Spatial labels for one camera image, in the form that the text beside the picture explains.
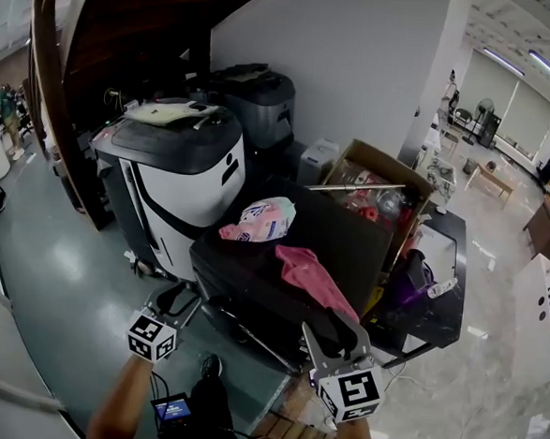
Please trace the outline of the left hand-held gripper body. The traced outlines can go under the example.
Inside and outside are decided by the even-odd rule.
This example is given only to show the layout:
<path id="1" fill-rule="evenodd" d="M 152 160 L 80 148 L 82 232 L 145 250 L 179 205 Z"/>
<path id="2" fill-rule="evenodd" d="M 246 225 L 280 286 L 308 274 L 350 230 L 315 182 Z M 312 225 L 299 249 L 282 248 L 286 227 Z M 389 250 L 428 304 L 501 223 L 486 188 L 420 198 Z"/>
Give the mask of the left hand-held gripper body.
<path id="1" fill-rule="evenodd" d="M 126 341 L 129 351 L 136 356 L 157 363 L 173 352 L 178 344 L 180 331 L 188 326 L 201 307 L 201 294 L 190 282 L 165 314 L 156 306 L 156 296 L 174 285 L 153 292 L 145 303 L 131 316 L 127 326 Z"/>

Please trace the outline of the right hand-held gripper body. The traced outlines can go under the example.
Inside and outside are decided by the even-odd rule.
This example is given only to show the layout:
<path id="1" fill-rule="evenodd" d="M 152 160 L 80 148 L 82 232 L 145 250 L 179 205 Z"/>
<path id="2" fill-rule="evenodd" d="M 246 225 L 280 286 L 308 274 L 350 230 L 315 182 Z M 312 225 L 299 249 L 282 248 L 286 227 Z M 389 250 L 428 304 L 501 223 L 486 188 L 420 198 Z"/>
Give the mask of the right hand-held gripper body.
<path id="1" fill-rule="evenodd" d="M 342 317 L 351 318 L 346 313 L 336 313 L 340 320 Z M 359 325 L 354 351 L 345 354 L 343 349 L 342 354 L 333 358 L 323 353 L 320 340 L 310 324 L 304 322 L 302 327 L 313 364 L 308 373 L 310 385 L 337 424 L 374 414 L 385 398 L 382 369 L 371 352 L 367 331 Z"/>

